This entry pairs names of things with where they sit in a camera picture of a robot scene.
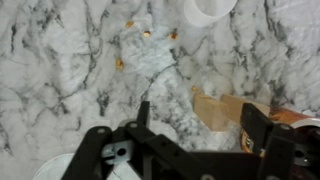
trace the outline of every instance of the screw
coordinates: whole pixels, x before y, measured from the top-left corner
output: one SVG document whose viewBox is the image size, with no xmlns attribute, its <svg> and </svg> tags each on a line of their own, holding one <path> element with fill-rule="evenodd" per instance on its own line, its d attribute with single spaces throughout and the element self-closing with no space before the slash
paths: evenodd
<svg viewBox="0 0 320 180">
<path fill-rule="evenodd" d="M 290 130 L 290 126 L 286 125 L 286 124 L 281 124 L 280 127 L 284 130 Z"/>
<path fill-rule="evenodd" d="M 266 180 L 281 180 L 281 179 L 278 178 L 277 176 L 269 175 L 267 176 Z"/>
<path fill-rule="evenodd" d="M 103 133 L 105 133 L 106 132 L 106 130 L 105 129 L 103 129 L 103 128 L 100 128 L 100 129 L 98 129 L 98 134 L 103 134 Z"/>
<path fill-rule="evenodd" d="M 137 125 L 137 123 L 131 123 L 131 124 L 130 124 L 130 127 L 131 127 L 131 128 L 136 128 L 136 127 L 138 127 L 138 125 Z"/>
<path fill-rule="evenodd" d="M 210 174 L 204 174 L 201 176 L 201 180 L 215 180 Z"/>
</svg>

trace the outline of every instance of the wooden block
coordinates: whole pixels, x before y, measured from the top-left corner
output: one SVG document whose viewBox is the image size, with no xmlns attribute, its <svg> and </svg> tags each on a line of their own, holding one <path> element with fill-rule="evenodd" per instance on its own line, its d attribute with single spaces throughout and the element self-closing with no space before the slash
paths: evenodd
<svg viewBox="0 0 320 180">
<path fill-rule="evenodd" d="M 229 106 L 229 114 L 227 115 L 227 117 L 240 124 L 240 118 L 241 118 L 241 112 L 242 112 L 242 105 L 244 103 L 252 103 L 253 105 L 255 105 L 264 115 L 266 115 L 267 117 L 269 116 L 270 113 L 270 107 L 263 105 L 263 104 L 259 104 L 259 103 L 255 103 L 252 101 L 248 101 L 239 97 L 235 97 L 235 96 L 231 96 L 231 95 L 227 95 L 224 94 L 221 97 L 221 101 L 226 103 Z"/>
<path fill-rule="evenodd" d="M 209 129 L 213 131 L 226 130 L 228 105 L 202 93 L 194 95 L 193 111 Z"/>
</svg>

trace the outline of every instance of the white marble countertop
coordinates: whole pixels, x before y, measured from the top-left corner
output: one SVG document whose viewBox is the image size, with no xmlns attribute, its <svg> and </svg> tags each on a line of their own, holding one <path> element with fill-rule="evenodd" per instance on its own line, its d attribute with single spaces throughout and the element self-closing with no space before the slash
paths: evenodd
<svg viewBox="0 0 320 180">
<path fill-rule="evenodd" d="M 204 29 L 181 2 L 0 0 L 1 179 L 32 179 L 90 127 L 134 118 L 142 100 L 150 128 L 186 150 L 230 149 L 234 136 L 197 120 L 192 85 L 320 116 L 320 1 L 239 0 Z"/>
</svg>

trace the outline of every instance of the white bowl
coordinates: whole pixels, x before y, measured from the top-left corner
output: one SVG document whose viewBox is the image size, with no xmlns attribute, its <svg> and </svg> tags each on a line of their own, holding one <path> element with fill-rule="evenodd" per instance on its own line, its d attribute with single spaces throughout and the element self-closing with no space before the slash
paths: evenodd
<svg viewBox="0 0 320 180">
<path fill-rule="evenodd" d="M 74 153 L 57 156 L 44 165 L 37 171 L 33 180 L 60 180 L 70 164 Z"/>
</svg>

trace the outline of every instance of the white cup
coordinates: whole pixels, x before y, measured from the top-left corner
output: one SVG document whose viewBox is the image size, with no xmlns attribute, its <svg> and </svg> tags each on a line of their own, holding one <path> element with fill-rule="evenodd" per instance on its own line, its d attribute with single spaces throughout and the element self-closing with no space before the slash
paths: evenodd
<svg viewBox="0 0 320 180">
<path fill-rule="evenodd" d="M 183 10 L 191 24 L 205 27 L 227 15 L 236 3 L 237 0 L 185 0 Z"/>
</svg>

